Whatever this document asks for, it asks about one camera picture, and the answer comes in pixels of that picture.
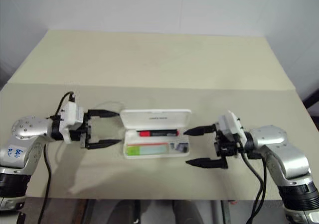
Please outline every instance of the open case lid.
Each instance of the open case lid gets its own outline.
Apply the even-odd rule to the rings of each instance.
[[[126,129],[157,130],[186,127],[191,110],[123,110],[120,113]]]

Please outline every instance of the red marker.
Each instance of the red marker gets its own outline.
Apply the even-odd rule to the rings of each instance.
[[[141,130],[138,131],[140,137],[154,137],[154,136],[178,136],[177,129],[163,129],[163,130]]]

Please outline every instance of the white wall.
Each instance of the white wall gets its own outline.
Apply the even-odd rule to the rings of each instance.
[[[319,87],[318,10],[319,0],[0,0],[0,80],[49,28],[266,36],[305,98]]]

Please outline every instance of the floor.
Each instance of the floor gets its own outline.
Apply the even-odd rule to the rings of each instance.
[[[26,213],[26,224],[37,222],[42,205],[42,198],[27,198],[23,212]],[[94,200],[92,215],[82,224],[106,223],[114,206],[119,200]],[[75,224],[79,204],[83,200],[76,199],[50,199],[42,223],[46,224]],[[194,201],[205,224],[223,224],[220,201]],[[252,207],[251,201],[229,202],[231,224],[244,224],[249,217]],[[170,200],[142,200],[142,224],[174,224],[174,214]],[[281,201],[266,201],[255,224],[286,224]]]

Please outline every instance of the table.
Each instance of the table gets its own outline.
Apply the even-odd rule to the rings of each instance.
[[[262,37],[49,31],[1,91],[0,143],[25,115],[53,114],[73,90],[86,109],[191,109],[189,127],[212,124],[233,111],[246,129],[273,124],[309,159],[319,182],[318,132]],[[118,118],[99,122],[98,132],[122,137]],[[186,158],[127,160],[123,144],[85,150],[78,142],[49,145],[50,197],[86,199],[252,200],[258,181],[240,158],[229,169],[185,164],[216,158],[212,136],[191,137]],[[262,171],[261,161],[251,161]],[[27,194],[44,195],[41,158]],[[269,178],[266,199],[279,199]]]

